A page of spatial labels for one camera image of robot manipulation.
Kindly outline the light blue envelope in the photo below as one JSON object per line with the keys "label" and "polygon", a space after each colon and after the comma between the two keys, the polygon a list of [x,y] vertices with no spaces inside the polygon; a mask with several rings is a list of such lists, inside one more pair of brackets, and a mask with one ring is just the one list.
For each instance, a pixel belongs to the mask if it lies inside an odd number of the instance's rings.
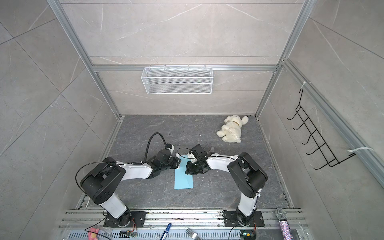
{"label": "light blue envelope", "polygon": [[175,169],[175,181],[174,181],[174,189],[182,190],[182,189],[192,189],[193,188],[193,176],[186,175],[187,162],[189,159],[181,159],[181,163],[178,169]]}

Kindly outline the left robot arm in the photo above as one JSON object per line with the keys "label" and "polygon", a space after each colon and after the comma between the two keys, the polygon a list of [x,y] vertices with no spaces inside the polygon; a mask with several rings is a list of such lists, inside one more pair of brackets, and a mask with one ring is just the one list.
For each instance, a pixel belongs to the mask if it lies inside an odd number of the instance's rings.
{"label": "left robot arm", "polygon": [[[148,158],[150,144],[154,136],[160,136],[164,148],[155,156]],[[84,167],[96,166],[81,181],[75,180],[78,188],[101,206],[119,227],[133,223],[129,208],[115,193],[120,182],[133,179],[153,179],[162,171],[178,169],[179,157],[173,155],[175,147],[165,141],[160,133],[154,133],[148,140],[144,159],[141,162],[122,163],[107,157],[101,162],[89,163]]]}

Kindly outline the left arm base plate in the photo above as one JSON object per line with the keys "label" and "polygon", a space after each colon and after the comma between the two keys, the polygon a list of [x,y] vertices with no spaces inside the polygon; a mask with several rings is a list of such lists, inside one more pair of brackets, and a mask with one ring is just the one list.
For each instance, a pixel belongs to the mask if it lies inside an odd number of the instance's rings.
{"label": "left arm base plate", "polygon": [[133,228],[134,225],[138,228],[144,227],[147,212],[130,212],[124,213],[118,219],[115,219],[110,213],[107,213],[106,220],[103,224],[104,227],[111,228]]}

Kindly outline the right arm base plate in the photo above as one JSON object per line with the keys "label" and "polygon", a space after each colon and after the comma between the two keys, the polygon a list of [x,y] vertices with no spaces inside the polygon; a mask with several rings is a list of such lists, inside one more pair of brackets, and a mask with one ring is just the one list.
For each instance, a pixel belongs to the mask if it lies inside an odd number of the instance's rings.
{"label": "right arm base plate", "polygon": [[238,211],[227,211],[221,212],[224,219],[225,227],[235,227],[237,225],[243,227],[264,227],[264,217],[262,212],[254,211],[250,216],[245,217],[241,212]]}

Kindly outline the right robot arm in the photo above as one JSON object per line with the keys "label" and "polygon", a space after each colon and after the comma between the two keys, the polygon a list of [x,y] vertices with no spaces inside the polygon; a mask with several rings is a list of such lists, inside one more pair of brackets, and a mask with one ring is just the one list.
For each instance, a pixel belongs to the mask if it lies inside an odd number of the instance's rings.
{"label": "right robot arm", "polygon": [[257,212],[257,202],[268,176],[257,162],[248,154],[227,156],[215,152],[206,152],[201,145],[189,149],[183,157],[176,153],[177,165],[186,159],[187,175],[205,174],[210,170],[224,171],[231,174],[241,192],[240,203],[234,214],[226,217],[241,226],[250,225]]}

